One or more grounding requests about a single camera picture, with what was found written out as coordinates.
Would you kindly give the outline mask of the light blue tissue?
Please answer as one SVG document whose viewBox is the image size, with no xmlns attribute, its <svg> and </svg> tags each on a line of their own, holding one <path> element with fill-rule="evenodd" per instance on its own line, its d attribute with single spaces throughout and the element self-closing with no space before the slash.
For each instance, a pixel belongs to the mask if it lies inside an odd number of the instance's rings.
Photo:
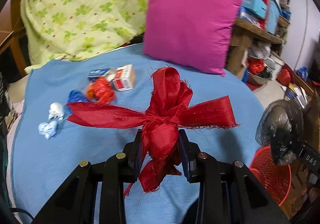
<svg viewBox="0 0 320 224">
<path fill-rule="evenodd" d="M 46 139 L 50 139 L 57 132 L 57 121 L 40 123 L 38 126 L 38 130 L 40 135 L 43 135 Z"/>
</svg>

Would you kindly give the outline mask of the white paper ball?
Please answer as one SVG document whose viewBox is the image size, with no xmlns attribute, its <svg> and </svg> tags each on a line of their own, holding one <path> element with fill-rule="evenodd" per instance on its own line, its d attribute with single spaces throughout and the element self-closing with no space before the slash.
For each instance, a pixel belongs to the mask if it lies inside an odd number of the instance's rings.
<svg viewBox="0 0 320 224">
<path fill-rule="evenodd" d="M 64 107 L 58 102 L 54 102 L 50 105 L 48 119 L 57 119 L 62 121 L 64 119 Z"/>
</svg>

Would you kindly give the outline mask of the red ribbon bow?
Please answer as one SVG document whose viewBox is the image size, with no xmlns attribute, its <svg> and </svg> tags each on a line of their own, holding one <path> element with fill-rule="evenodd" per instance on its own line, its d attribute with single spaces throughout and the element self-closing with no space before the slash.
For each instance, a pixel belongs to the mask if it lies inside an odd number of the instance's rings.
<svg viewBox="0 0 320 224">
<path fill-rule="evenodd" d="M 237 126 L 228 96 L 190 106 L 193 91 L 173 67 L 152 74 L 153 92 L 145 112 L 96 102 L 72 102 L 70 122 L 111 129 L 142 127 L 141 159 L 151 159 L 138 179 L 146 193 L 156 191 L 167 175 L 181 175 L 178 149 L 180 128 L 233 128 Z"/>
</svg>

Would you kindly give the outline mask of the blue plastic bag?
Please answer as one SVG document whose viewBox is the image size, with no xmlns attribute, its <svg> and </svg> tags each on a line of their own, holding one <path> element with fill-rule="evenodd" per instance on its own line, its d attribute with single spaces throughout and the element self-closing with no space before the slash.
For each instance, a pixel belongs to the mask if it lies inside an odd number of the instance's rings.
<svg viewBox="0 0 320 224">
<path fill-rule="evenodd" d="M 72 90 L 69 93 L 67 103 L 64 106 L 64 112 L 66 116 L 69 116 L 72 113 L 71 108 L 68 106 L 68 104 L 74 102 L 90 102 L 90 100 L 85 96 L 85 94 L 82 91 Z"/>
</svg>

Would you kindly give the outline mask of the red plastic bag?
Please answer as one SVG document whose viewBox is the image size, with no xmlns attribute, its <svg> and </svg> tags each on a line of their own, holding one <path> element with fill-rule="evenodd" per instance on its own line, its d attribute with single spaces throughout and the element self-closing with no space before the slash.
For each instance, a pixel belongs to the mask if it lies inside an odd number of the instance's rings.
<svg viewBox="0 0 320 224">
<path fill-rule="evenodd" d="M 109 104 L 116 98 L 111 84 L 104 77 L 98 77 L 94 82 L 90 82 L 86 88 L 85 96 L 90 101 L 96 100 L 101 104 Z"/>
</svg>

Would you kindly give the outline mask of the red white medicine box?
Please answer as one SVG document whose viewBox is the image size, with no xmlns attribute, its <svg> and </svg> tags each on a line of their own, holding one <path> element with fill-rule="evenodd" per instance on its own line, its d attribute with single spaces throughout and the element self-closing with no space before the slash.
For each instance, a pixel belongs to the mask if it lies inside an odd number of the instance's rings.
<svg viewBox="0 0 320 224">
<path fill-rule="evenodd" d="M 135 86 L 135 78 L 133 65 L 127 64 L 116 69 L 116 75 L 112 83 L 117 91 L 132 90 Z"/>
</svg>

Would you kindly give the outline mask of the blue toothpaste box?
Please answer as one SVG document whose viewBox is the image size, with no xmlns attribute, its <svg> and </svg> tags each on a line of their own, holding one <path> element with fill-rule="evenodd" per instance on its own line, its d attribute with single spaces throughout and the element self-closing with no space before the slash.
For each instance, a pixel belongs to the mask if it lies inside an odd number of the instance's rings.
<svg viewBox="0 0 320 224">
<path fill-rule="evenodd" d="M 92 70 L 87 78 L 89 81 L 96 81 L 99 77 L 103 77 L 108 82 L 112 81 L 116 75 L 114 68 L 100 68 Z"/>
</svg>

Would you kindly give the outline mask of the red plastic trash basket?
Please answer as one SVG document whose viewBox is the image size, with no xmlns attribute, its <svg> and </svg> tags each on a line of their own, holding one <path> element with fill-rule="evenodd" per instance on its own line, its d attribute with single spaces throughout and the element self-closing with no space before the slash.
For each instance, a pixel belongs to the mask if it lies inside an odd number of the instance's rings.
<svg viewBox="0 0 320 224">
<path fill-rule="evenodd" d="M 274 201 L 281 206 L 289 195 L 291 168 L 273 162 L 270 146 L 259 148 L 249 166 L 249 170 L 259 180 Z"/>
</svg>

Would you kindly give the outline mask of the metal basin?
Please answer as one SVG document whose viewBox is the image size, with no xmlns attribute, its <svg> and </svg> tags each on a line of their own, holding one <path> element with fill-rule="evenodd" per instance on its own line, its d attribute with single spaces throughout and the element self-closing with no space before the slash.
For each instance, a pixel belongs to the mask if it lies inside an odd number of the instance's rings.
<svg viewBox="0 0 320 224">
<path fill-rule="evenodd" d="M 259 75 L 254 75 L 254 74 L 248 72 L 247 83 L 251 84 L 253 86 L 261 86 L 261 85 L 264 85 L 267 81 L 269 81 L 272 77 L 271 73 L 269 73 L 269 72 L 264 72 L 261 75 L 262 75 L 262 77 L 260 77 Z"/>
</svg>

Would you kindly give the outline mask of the blue bed sheet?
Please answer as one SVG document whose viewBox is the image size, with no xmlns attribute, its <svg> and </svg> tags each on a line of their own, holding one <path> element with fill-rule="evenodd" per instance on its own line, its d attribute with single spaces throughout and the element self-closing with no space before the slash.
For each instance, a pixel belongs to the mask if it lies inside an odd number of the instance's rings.
<svg viewBox="0 0 320 224">
<path fill-rule="evenodd" d="M 35 216 L 81 160 L 104 162 L 134 140 L 135 129 L 89 128 L 69 121 L 61 122 L 56 135 L 50 139 L 38 131 L 39 124 L 48 120 L 52 103 L 66 104 L 72 90 L 87 87 L 90 71 L 125 64 L 132 64 L 135 70 L 135 87 L 117 93 L 115 103 L 142 112 L 150 103 L 152 73 L 169 66 L 168 62 L 144 55 L 142 44 L 83 62 L 52 60 L 30 73 L 22 117 L 10 153 L 10 183 L 18 208 Z M 176 69 L 193 91 L 191 105 L 228 96 L 237 123 L 237 127 L 231 129 L 188 129 L 189 140 L 218 161 L 240 160 L 249 165 L 259 147 L 255 131 L 264 111 L 252 91 L 231 73 L 219 76 L 189 67 L 177 66 Z"/>
</svg>

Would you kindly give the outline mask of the wooden shelf unit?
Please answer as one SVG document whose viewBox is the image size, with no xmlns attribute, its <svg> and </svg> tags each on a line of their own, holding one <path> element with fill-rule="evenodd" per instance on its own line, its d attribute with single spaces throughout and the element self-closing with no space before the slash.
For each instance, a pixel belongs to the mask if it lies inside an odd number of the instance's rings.
<svg viewBox="0 0 320 224">
<path fill-rule="evenodd" d="M 245 51 L 247 48 L 251 47 L 252 42 L 255 39 L 278 47 L 284 43 L 282 38 L 272 35 L 242 18 L 237 18 L 233 25 L 226 61 L 226 70 L 235 75 L 238 79 L 242 79 L 245 74 L 245 66 L 241 63 L 245 56 Z"/>
</svg>

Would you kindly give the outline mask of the magenta pillow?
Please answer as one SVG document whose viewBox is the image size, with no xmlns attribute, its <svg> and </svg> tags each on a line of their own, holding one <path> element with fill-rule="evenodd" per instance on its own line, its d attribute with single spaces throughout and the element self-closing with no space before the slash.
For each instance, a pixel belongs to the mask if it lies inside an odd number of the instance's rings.
<svg viewBox="0 0 320 224">
<path fill-rule="evenodd" d="M 144 54 L 224 76 L 241 4 L 242 0 L 149 0 Z"/>
</svg>

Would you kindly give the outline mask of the green clover quilt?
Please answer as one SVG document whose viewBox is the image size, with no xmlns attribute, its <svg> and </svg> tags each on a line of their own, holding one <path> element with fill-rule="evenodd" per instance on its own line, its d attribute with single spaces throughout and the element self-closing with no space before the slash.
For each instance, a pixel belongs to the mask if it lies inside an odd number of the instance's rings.
<svg viewBox="0 0 320 224">
<path fill-rule="evenodd" d="M 84 61 L 145 31 L 148 0 L 21 0 L 30 65 Z"/>
</svg>

